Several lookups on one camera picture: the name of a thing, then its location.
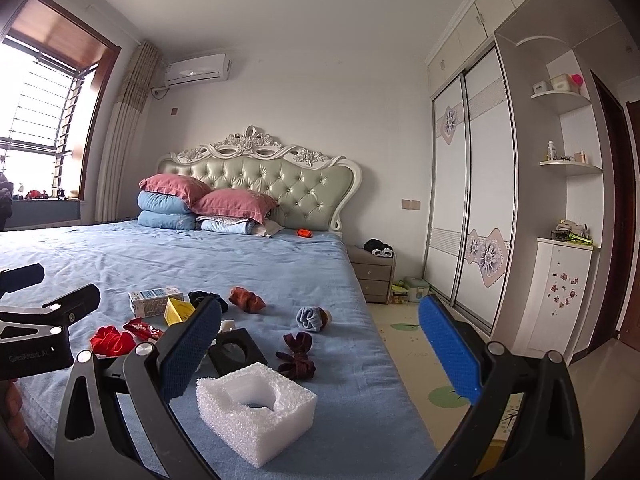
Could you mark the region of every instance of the nightstand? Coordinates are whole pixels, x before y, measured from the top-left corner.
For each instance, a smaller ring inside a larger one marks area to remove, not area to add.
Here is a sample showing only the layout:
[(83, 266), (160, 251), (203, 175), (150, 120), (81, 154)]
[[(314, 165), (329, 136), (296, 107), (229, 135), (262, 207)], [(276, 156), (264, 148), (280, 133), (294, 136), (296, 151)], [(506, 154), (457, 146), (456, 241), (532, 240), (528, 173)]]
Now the nightstand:
[(396, 254), (393, 258), (381, 258), (355, 246), (348, 246), (347, 254), (367, 303), (388, 303)]

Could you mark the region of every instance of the air conditioner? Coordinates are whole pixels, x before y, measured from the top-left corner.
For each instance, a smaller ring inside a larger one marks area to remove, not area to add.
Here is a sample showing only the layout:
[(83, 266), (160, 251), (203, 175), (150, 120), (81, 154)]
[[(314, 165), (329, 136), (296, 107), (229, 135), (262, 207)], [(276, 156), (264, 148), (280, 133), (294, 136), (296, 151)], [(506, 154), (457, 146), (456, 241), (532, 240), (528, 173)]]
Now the air conditioner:
[(231, 60), (226, 54), (195, 57), (172, 63), (164, 72), (164, 84), (167, 88), (186, 86), (188, 83), (226, 81), (229, 76)]

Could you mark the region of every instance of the window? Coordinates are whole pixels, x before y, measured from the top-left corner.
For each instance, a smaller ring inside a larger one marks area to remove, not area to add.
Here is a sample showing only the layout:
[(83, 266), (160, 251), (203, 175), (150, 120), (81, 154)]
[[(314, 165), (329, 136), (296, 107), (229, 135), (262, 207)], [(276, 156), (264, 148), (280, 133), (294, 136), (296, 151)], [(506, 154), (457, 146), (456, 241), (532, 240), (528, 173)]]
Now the window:
[(94, 70), (79, 72), (8, 38), (0, 44), (0, 73), (0, 171), (18, 194), (35, 189), (57, 196), (70, 154), (71, 110)]

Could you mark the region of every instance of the human hand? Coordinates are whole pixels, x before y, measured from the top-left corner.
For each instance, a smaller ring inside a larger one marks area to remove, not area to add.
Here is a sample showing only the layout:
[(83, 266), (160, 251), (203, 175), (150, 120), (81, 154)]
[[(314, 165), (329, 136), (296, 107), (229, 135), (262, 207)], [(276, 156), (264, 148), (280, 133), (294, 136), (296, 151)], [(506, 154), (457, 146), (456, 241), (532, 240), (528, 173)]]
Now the human hand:
[(9, 411), (9, 420), (6, 422), (6, 426), (14, 436), (18, 446), (25, 449), (29, 443), (29, 435), (27, 434), (27, 425), (24, 423), (24, 418), (20, 413), (22, 407), (22, 397), (20, 391), (13, 384), (15, 380), (11, 381), (6, 395), (4, 396), (4, 402)]

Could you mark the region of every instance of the crown molding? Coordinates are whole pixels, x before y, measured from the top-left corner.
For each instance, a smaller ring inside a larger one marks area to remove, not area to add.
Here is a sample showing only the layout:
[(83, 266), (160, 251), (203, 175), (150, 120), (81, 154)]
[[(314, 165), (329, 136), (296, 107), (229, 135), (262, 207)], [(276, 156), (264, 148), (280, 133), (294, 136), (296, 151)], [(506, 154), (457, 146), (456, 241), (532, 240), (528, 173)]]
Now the crown molding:
[(462, 17), (471, 8), (471, 5), (473, 5), (475, 1), (476, 0), (462, 0), (462, 3), (458, 7), (458, 10), (456, 10), (454, 15), (451, 17), (451, 19), (449, 20), (449, 23), (447, 24), (447, 27), (444, 29), (443, 33), (438, 38), (437, 43), (433, 45), (433, 48), (429, 52), (429, 55), (424, 60), (426, 63), (430, 63), (431, 61), (433, 61), (433, 58), (436, 57), (436, 54), (442, 48), (442, 46), (444, 45), (444, 42), (447, 41), (447, 38), (455, 30), (455, 28), (460, 23), (460, 20), (462, 20)]

